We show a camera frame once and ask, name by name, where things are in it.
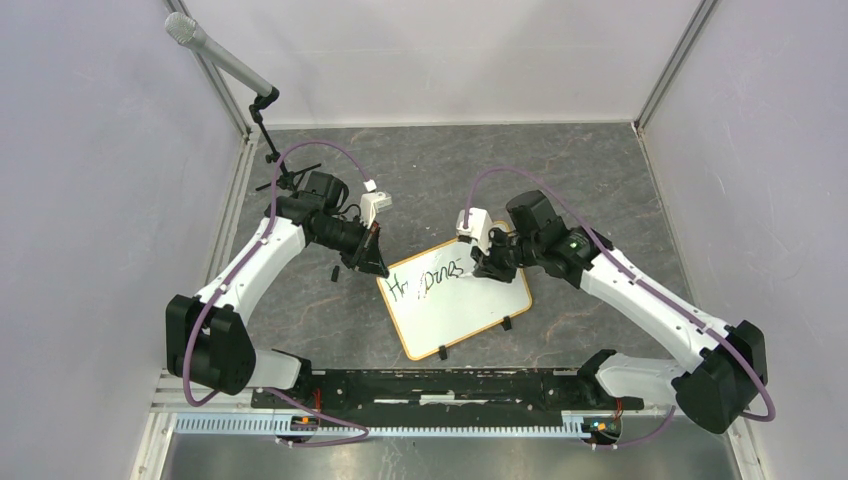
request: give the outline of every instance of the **cable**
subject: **cable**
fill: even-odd
[[[356,213],[356,215],[357,215],[357,216],[362,216],[362,209],[361,209],[361,208],[359,208],[359,204],[357,204],[357,203],[351,203],[350,205],[348,205],[348,206],[347,206],[347,208],[345,208],[344,210],[342,210],[341,212],[339,212],[339,215],[344,215],[344,214],[346,214],[347,212],[349,212],[349,211],[350,211],[350,209],[351,209],[351,208],[354,208],[354,207],[356,207],[356,212],[357,212],[357,213]]]
[[[299,408],[299,409],[303,410],[304,412],[306,412],[306,413],[308,413],[308,414],[310,414],[314,417],[320,418],[321,420],[326,420],[328,422],[332,422],[332,423],[335,423],[337,425],[342,425],[342,426],[345,426],[345,427],[350,427],[350,428],[355,428],[357,430],[362,430],[362,433],[355,436],[355,437],[339,438],[339,439],[336,439],[336,440],[328,440],[326,442],[317,442],[317,443],[288,442],[289,447],[292,447],[292,448],[316,448],[316,447],[332,447],[332,446],[336,446],[336,445],[347,445],[348,443],[356,443],[356,442],[361,442],[362,440],[365,440],[365,438],[370,433],[370,430],[368,430],[368,427],[359,425],[358,423],[348,422],[347,420],[342,420],[340,418],[331,417],[331,416],[326,415],[324,413],[312,410],[311,408],[309,408],[306,405],[298,402],[297,400],[291,398],[290,396],[286,395],[285,393],[281,392],[280,390],[277,390],[276,388],[266,387],[266,388],[264,388],[264,390],[266,392],[274,395],[275,397],[279,398],[280,400],[288,403],[289,405],[292,405],[295,408]]]
[[[209,400],[212,399],[212,397],[218,394],[218,390],[213,390],[209,393],[209,395],[203,397],[200,400],[196,400],[191,394],[191,381],[189,380],[189,376],[191,374],[191,356],[194,352],[194,346],[197,343],[197,336],[200,334],[200,329],[203,326],[203,322],[209,315],[209,311],[212,309],[212,306],[215,304],[215,302],[218,301],[219,298],[221,298],[221,294],[223,294],[227,290],[229,285],[232,285],[232,282],[235,279],[236,275],[238,275],[238,273],[247,264],[247,262],[250,261],[251,258],[253,258],[256,252],[260,248],[262,248],[262,245],[264,245],[263,242],[267,243],[268,235],[270,235],[271,231],[273,231],[274,223],[277,219],[277,171],[280,170],[280,167],[282,166],[283,162],[286,161],[286,158],[288,158],[288,156],[293,151],[301,147],[305,147],[307,145],[325,145],[328,147],[335,148],[336,150],[340,151],[345,156],[347,156],[347,158],[349,158],[353,162],[353,164],[356,166],[356,169],[359,170],[359,173],[362,174],[362,178],[366,182],[371,180],[371,177],[368,176],[368,174],[365,172],[365,169],[362,167],[359,161],[357,161],[356,158],[354,158],[354,156],[350,154],[350,152],[345,150],[343,147],[336,145],[335,143],[328,142],[325,140],[309,140],[306,142],[296,143],[287,148],[280,155],[280,158],[277,159],[277,162],[274,164],[274,169],[271,171],[271,215],[270,219],[268,220],[268,225],[266,225],[265,227],[265,231],[262,232],[262,235],[260,236],[259,240],[257,240],[256,243],[254,243],[253,246],[250,247],[250,250],[247,251],[247,253],[241,258],[241,260],[239,260],[238,263],[235,264],[232,270],[230,270],[230,273],[227,274],[227,276],[224,278],[218,288],[216,288],[214,293],[212,293],[212,295],[209,297],[209,300],[206,301],[206,305],[204,305],[203,308],[200,310],[200,314],[197,316],[197,320],[194,322],[194,326],[192,327],[191,333],[189,334],[188,343],[186,344],[185,358],[183,358],[182,377],[183,393],[185,394],[186,402],[188,402],[188,404],[192,407],[200,407],[202,405],[205,405]]]
[[[754,383],[754,386],[757,387],[757,391],[763,397],[763,401],[766,404],[765,415],[742,412],[741,416],[743,418],[755,420],[758,422],[770,422],[774,420],[774,418],[777,416],[774,401],[772,401],[771,395],[769,395],[768,391],[766,390],[766,386],[763,385],[763,382],[762,380],[760,380],[760,377],[757,376],[757,372],[755,372],[753,367],[751,367],[748,361],[745,360],[745,357],[743,357],[742,354],[739,353],[739,350],[737,350],[736,347],[731,345],[730,342],[728,342],[723,336],[719,335],[713,329],[709,328],[706,323],[701,321],[701,319],[696,317],[692,312],[678,305],[675,301],[663,295],[662,292],[658,291],[656,288],[652,287],[644,280],[636,279],[636,274],[631,272],[629,268],[625,267],[620,261],[618,261],[618,259],[612,255],[612,253],[607,249],[607,247],[603,243],[601,243],[601,240],[595,234],[595,231],[592,229],[592,226],[589,225],[589,222],[583,219],[583,217],[580,216],[579,213],[577,213],[577,210],[575,208],[573,208],[571,205],[568,204],[568,202],[566,202],[563,198],[557,195],[557,193],[554,192],[549,186],[547,186],[545,182],[543,182],[541,179],[536,178],[529,172],[510,166],[492,167],[487,170],[484,170],[479,175],[477,175],[477,178],[474,179],[474,183],[471,185],[471,192],[469,192],[468,199],[465,201],[465,217],[463,221],[465,228],[468,228],[468,217],[471,213],[471,200],[474,197],[474,192],[477,190],[477,186],[480,184],[481,180],[495,172],[517,173],[519,175],[523,175],[529,178],[537,185],[539,185],[543,190],[548,192],[548,194],[552,196],[557,202],[559,202],[559,204],[562,205],[562,208],[564,208],[572,217],[574,217],[575,220],[577,220],[577,223],[580,224],[580,226],[583,227],[584,230],[586,230],[586,233],[589,235],[589,238],[592,239],[592,243],[594,243],[598,247],[601,253],[603,253],[603,255],[607,257],[607,260],[609,260],[613,265],[615,265],[618,268],[618,271],[624,274],[628,278],[628,280],[633,281],[634,283],[645,289],[648,293],[653,295],[656,299],[666,304],[672,310],[683,315],[683,317],[689,320],[690,323],[700,328],[704,333],[706,333],[712,339],[717,341],[719,345],[724,347],[725,350],[730,353],[733,359],[736,360],[737,363],[739,363],[739,366],[742,367],[742,370],[745,371],[745,373],[748,375],[748,378],[750,378],[751,382]]]
[[[621,414],[624,413],[624,404],[622,403],[620,398],[615,399],[615,414],[612,417],[612,421],[615,422],[619,418],[621,418]]]
[[[668,428],[669,425],[671,425],[671,420],[674,418],[674,412],[676,410],[677,410],[677,407],[672,405],[672,407],[668,409],[668,414],[665,416],[665,418],[663,419],[660,426],[657,427],[657,429],[654,430],[653,432],[645,435],[644,437],[637,438],[636,440],[629,440],[629,441],[623,442],[623,443],[616,443],[616,444],[613,444],[613,445],[598,445],[597,443],[593,443],[592,444],[592,450],[618,450],[619,448],[633,447],[633,446],[639,445],[640,443],[644,443],[644,442],[647,442],[649,440],[653,440],[659,434],[664,432]]]

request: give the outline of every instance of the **microphone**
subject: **microphone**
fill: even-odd
[[[212,63],[235,77],[236,80],[247,85],[260,97],[267,98],[276,90],[258,73],[233,56],[224,47],[218,45],[218,42],[209,38],[209,35],[200,28],[200,25],[193,18],[180,12],[174,12],[168,15],[168,19],[165,20],[165,30],[177,43],[200,56],[208,58]]]

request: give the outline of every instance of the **microphone stand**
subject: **microphone stand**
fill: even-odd
[[[262,118],[262,110],[268,108],[274,101],[276,101],[280,97],[280,91],[277,90],[277,87],[271,87],[271,93],[266,96],[257,95],[253,100],[253,103],[247,107],[247,110],[250,112],[250,117],[256,122],[256,125],[259,126],[259,130],[262,131],[262,136],[265,137],[265,141],[268,142],[268,146],[271,148],[271,153],[265,155],[265,161],[267,163],[276,163],[277,160],[280,159],[280,152],[277,150],[277,147],[274,146],[273,140],[271,140],[271,136],[268,134],[268,130],[265,128],[265,123]],[[320,167],[321,164],[317,163],[310,167],[306,167],[303,170],[297,170],[294,172],[289,172],[286,168],[285,163],[280,165],[280,177],[277,179],[277,185],[283,190],[289,190],[292,192],[296,192],[298,187],[300,186],[300,182],[303,180],[303,177],[306,175],[306,172],[310,170],[315,170]],[[270,183],[266,183],[260,187],[256,188],[256,191],[265,190],[270,187]]]

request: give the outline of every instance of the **white bracket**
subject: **white bracket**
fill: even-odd
[[[489,231],[494,226],[492,217],[482,208],[471,208],[468,211],[467,228],[465,227],[465,210],[459,212],[459,218],[456,219],[456,235],[475,240],[483,255],[489,255]]]
[[[392,207],[392,196],[386,192],[363,193],[359,200],[362,224],[370,227],[377,214]]]

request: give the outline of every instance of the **black marker writing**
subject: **black marker writing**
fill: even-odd
[[[465,273],[465,270],[456,264],[456,262],[460,260],[461,259],[459,258],[451,260],[447,266],[441,267],[435,272],[424,272],[422,277],[422,280],[424,280],[424,295],[427,295],[427,292],[429,292],[435,285],[438,285],[449,278],[459,278],[463,273]]]
[[[395,294],[395,290],[397,290],[397,292],[400,293],[400,298],[403,298],[403,294],[406,293],[404,291],[404,288],[409,286],[409,282],[400,283],[397,279],[397,274],[394,274],[392,276],[392,279],[395,281],[394,285],[392,285],[389,282],[386,282],[385,280],[383,280],[383,281],[386,282],[386,285],[388,285],[388,287],[389,287],[389,291],[392,292],[392,298],[394,298],[395,301],[397,302],[397,294]]]

